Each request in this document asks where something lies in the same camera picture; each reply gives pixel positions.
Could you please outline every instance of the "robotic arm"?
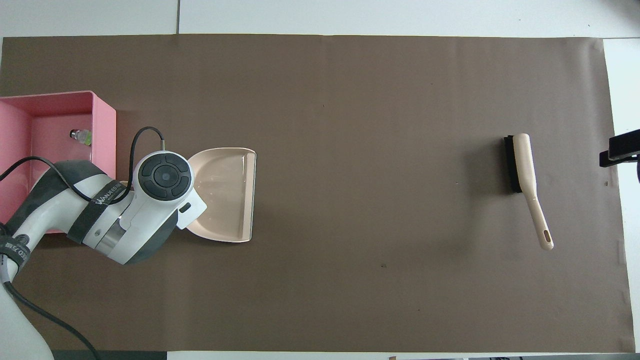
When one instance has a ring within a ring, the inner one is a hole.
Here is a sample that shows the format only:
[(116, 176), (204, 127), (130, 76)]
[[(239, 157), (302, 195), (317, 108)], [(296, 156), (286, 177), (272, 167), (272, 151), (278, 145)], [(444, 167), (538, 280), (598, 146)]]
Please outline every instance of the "robotic arm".
[[(133, 172), (132, 193), (89, 161), (61, 161), (56, 168), (91, 201), (78, 196), (53, 169), (48, 170), (6, 224), (10, 234), (0, 236), (6, 254), (1, 264), (3, 282), (13, 280), (50, 229), (63, 231), (71, 240), (120, 264), (130, 264), (147, 259), (175, 227), (185, 228), (207, 207), (193, 188), (189, 163), (174, 152), (145, 156)], [(0, 318), (1, 359), (53, 359), (49, 347), (4, 289), (0, 290)]]

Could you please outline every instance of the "pink storage bin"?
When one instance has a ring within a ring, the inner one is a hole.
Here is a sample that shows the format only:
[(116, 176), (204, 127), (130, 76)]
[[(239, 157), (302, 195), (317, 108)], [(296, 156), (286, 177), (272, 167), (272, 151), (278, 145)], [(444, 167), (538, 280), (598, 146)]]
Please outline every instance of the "pink storage bin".
[[(53, 163), (90, 160), (116, 175), (116, 111), (91, 91), (0, 97), (0, 172), (25, 156)], [(72, 129), (93, 134), (92, 146), (69, 137)], [(0, 182), (0, 221), (6, 223), (49, 167), (29, 161)]]

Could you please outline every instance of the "clear plastic bottle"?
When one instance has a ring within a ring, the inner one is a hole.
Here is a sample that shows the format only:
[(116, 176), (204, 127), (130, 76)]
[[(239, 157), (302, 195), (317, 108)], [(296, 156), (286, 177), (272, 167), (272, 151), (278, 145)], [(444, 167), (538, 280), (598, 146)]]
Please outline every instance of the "clear plastic bottle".
[(83, 143), (87, 146), (91, 146), (91, 131), (73, 129), (69, 133), (69, 137), (76, 139), (79, 143)]

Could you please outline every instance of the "black velcro strap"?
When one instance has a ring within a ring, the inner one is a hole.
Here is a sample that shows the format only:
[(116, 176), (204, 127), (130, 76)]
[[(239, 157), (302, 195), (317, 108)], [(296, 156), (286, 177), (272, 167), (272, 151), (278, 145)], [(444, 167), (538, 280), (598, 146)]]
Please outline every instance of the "black velcro strap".
[(0, 236), (0, 254), (7, 255), (18, 264), (18, 270), (22, 268), (31, 255), (31, 250), (20, 238), (14, 239), (8, 235)]
[(125, 189), (123, 184), (120, 184), (116, 180), (112, 180), (100, 190), (93, 199), (84, 207), (80, 216), (76, 219), (69, 232), (67, 238), (82, 243), (84, 237), (87, 235), (91, 227), (98, 221), (98, 218), (102, 215), (107, 206), (111, 204), (116, 196)]

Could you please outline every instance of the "brush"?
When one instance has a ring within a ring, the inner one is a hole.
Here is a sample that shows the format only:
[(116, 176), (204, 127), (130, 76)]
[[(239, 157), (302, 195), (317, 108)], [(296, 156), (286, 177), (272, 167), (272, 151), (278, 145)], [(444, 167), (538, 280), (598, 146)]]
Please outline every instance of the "brush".
[(507, 168), (511, 179), (511, 189), (515, 193), (523, 193), (531, 212), (533, 225), (536, 228), (540, 247), (545, 250), (554, 248), (545, 214), (538, 200), (536, 171), (533, 169), (533, 153), (531, 139), (528, 134), (509, 135), (504, 138), (507, 154)]

